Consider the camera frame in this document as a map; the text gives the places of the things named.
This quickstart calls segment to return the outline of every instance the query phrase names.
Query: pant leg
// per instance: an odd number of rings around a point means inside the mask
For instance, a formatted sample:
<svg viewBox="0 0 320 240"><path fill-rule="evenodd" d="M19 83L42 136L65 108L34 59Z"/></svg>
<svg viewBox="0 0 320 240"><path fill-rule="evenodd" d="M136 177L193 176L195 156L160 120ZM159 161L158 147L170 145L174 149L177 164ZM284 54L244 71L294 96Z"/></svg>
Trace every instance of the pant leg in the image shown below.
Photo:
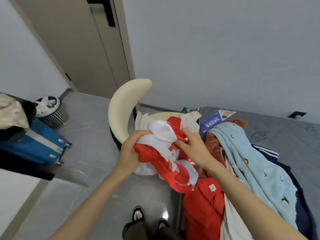
<svg viewBox="0 0 320 240"><path fill-rule="evenodd" d="M144 221L135 220L124 225L123 240L148 240L149 230Z"/></svg>
<svg viewBox="0 0 320 240"><path fill-rule="evenodd" d="M159 229L156 240L179 240L180 238L175 234L175 232L168 226L164 226Z"/></svg>

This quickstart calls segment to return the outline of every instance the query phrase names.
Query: sneaker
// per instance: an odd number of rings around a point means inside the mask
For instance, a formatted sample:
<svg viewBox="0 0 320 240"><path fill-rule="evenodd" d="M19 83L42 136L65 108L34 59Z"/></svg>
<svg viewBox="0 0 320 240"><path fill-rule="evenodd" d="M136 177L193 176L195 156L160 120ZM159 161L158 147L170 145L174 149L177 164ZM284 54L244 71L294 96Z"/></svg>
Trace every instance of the sneaker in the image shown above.
<svg viewBox="0 0 320 240"><path fill-rule="evenodd" d="M141 206L136 206L132 211L132 221L136 220L144 222L144 211Z"/></svg>
<svg viewBox="0 0 320 240"><path fill-rule="evenodd" d="M160 218L157 222L157 230L156 232L158 232L161 228L163 227L169 227L169 223L166 219L164 218Z"/></svg>

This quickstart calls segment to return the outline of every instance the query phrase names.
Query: white wall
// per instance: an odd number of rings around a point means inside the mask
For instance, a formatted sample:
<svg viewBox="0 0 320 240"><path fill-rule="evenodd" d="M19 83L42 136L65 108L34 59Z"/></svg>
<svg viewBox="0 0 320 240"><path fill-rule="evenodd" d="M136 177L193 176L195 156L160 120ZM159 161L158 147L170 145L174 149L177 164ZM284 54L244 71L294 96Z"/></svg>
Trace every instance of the white wall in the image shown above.
<svg viewBox="0 0 320 240"><path fill-rule="evenodd" d="M8 0L0 0L0 92L60 96L68 83Z"/></svg>
<svg viewBox="0 0 320 240"><path fill-rule="evenodd" d="M0 169L0 236L39 181L37 177Z"/></svg>
<svg viewBox="0 0 320 240"><path fill-rule="evenodd" d="M320 123L320 0L123 0L142 103Z"/></svg>

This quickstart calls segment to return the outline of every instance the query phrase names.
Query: brown towel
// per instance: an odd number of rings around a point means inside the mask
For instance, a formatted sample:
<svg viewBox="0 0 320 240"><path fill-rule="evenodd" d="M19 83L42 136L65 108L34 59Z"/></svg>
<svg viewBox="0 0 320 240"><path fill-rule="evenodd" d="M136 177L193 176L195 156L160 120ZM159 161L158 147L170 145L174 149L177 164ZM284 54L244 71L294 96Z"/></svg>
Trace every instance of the brown towel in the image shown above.
<svg viewBox="0 0 320 240"><path fill-rule="evenodd" d="M236 119L236 120L228 120L228 122L234 123L236 125L241 126L243 129L247 128L248 122L246 120ZM224 161L224 148L220 145L217 137L214 134L208 134L205 146L210 152L210 154L220 163L222 163L226 167L226 162ZM199 178L212 177L210 174L206 173L206 171L196 166L195 169L199 174Z"/></svg>

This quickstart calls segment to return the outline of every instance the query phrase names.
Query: gray mattress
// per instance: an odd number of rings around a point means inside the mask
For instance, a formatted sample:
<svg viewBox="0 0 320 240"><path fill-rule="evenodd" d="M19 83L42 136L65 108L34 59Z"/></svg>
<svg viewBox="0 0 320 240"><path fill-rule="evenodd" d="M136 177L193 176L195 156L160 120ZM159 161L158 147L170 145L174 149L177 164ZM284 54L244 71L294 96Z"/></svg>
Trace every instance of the gray mattress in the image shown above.
<svg viewBox="0 0 320 240"><path fill-rule="evenodd" d="M219 109L204 107L202 118ZM253 144L279 153L279 162L290 166L304 190L306 202L320 227L320 125L237 112L227 120L248 121L245 133Z"/></svg>

